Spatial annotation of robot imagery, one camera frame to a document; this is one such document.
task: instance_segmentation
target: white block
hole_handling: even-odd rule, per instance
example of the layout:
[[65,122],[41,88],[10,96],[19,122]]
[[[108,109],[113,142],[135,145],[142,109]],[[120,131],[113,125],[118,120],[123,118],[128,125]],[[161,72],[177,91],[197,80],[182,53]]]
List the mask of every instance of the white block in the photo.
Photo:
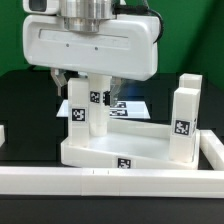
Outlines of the white block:
[[174,93],[171,160],[190,163],[193,160],[200,90],[179,88]]
[[70,79],[68,82],[69,144],[87,147],[89,144],[89,82]]
[[0,167],[0,194],[224,198],[223,171]]
[[82,195],[119,196],[119,172],[109,169],[83,169]]
[[82,170],[0,167],[0,194],[81,195]]
[[224,170],[224,145],[211,130],[201,131],[200,148],[214,170]]
[[4,126],[0,125],[0,147],[5,142],[5,132],[4,132]]
[[120,196],[223,198],[224,172],[120,170]]
[[179,87],[201,90],[202,75],[183,74],[180,77]]

